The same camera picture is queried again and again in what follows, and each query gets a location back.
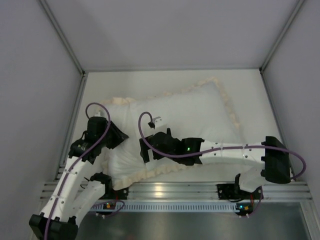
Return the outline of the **grey pillowcase with cream frill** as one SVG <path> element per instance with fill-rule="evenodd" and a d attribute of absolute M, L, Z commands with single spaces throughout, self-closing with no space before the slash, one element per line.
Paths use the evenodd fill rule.
<path fill-rule="evenodd" d="M 216 78 L 183 89 L 179 93 L 165 93 L 143 100 L 114 97 L 103 105 L 112 122 L 128 139 L 105 153 L 103 172 L 111 176 L 114 190 L 157 175 L 178 172 L 187 166 L 168 158 L 148 166 L 140 156 L 138 119 L 149 112 L 153 118 L 161 117 L 172 136 L 178 139 L 202 138 L 218 143 L 243 142 L 241 124 L 224 85 Z"/>

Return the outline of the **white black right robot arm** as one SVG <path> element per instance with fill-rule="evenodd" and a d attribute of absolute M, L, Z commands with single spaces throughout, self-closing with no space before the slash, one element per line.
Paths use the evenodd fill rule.
<path fill-rule="evenodd" d="M 261 186 L 291 182 L 288 150 L 273 136 L 266 136 L 263 142 L 254 146 L 237 146 L 197 137 L 177 139 L 172 137 L 168 128 L 165 132 L 142 136 L 139 144 L 140 156 L 148 168 L 164 158 L 188 167 L 209 164 L 247 166 L 247 171 L 236 174 L 234 184 L 218 186 L 221 200 L 236 202 L 257 199 Z"/>

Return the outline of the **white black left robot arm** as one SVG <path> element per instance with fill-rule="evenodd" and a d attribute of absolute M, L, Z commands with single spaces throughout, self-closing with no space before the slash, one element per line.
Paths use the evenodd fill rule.
<path fill-rule="evenodd" d="M 103 149 L 113 150 L 127 140 L 112 121 L 88 119 L 87 129 L 70 146 L 62 175 L 47 204 L 29 220 L 39 240 L 74 240 L 82 220 L 102 197 L 112 195 L 112 178 L 103 173 Z"/>

